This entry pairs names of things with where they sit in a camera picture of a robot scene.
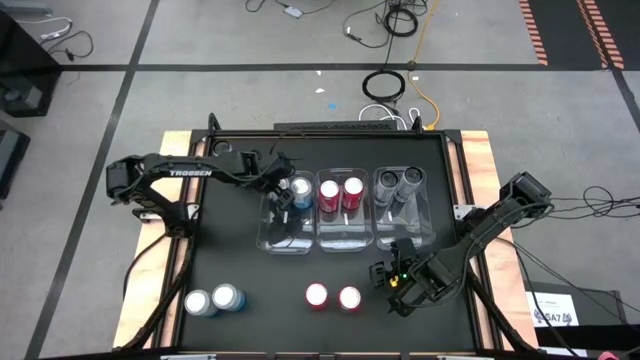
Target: plastic container compartment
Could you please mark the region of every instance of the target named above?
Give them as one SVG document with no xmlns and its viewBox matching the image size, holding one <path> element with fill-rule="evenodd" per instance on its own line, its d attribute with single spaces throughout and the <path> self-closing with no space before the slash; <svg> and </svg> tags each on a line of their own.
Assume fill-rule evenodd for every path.
<svg viewBox="0 0 640 360">
<path fill-rule="evenodd" d="M 362 199 L 360 206 L 354 210 L 342 206 L 344 184 L 347 179 L 356 177 L 362 181 Z M 364 250 L 373 242 L 371 223 L 371 202 L 368 174 L 363 169 L 329 169 L 320 170 L 316 174 L 316 199 L 320 195 L 323 182 L 333 180 L 340 186 L 338 209 L 324 212 L 316 201 L 317 240 L 318 245 L 326 252 L 354 252 Z"/>
<path fill-rule="evenodd" d="M 373 173 L 371 186 L 375 189 L 380 175 L 385 171 L 394 173 L 400 181 L 407 168 L 409 167 L 378 168 Z M 427 198 L 427 174 L 424 170 L 420 168 L 417 169 L 422 173 L 422 182 L 406 202 L 400 202 L 395 199 L 395 196 L 392 196 L 391 201 L 387 205 L 380 206 L 378 205 L 379 202 L 375 199 L 375 195 L 373 195 L 376 244 L 381 250 L 390 250 L 392 242 L 407 237 L 413 240 L 413 245 L 416 248 L 431 245 L 436 240 L 436 233 L 433 231 L 429 201 Z"/>
<path fill-rule="evenodd" d="M 287 180 L 289 186 L 297 177 L 311 184 L 311 206 L 297 208 L 293 202 L 287 209 L 278 209 L 270 196 L 263 196 L 260 204 L 260 227 L 257 245 L 271 254 L 304 255 L 309 253 L 315 239 L 315 188 L 314 176 L 308 171 L 296 171 Z"/>
</svg>

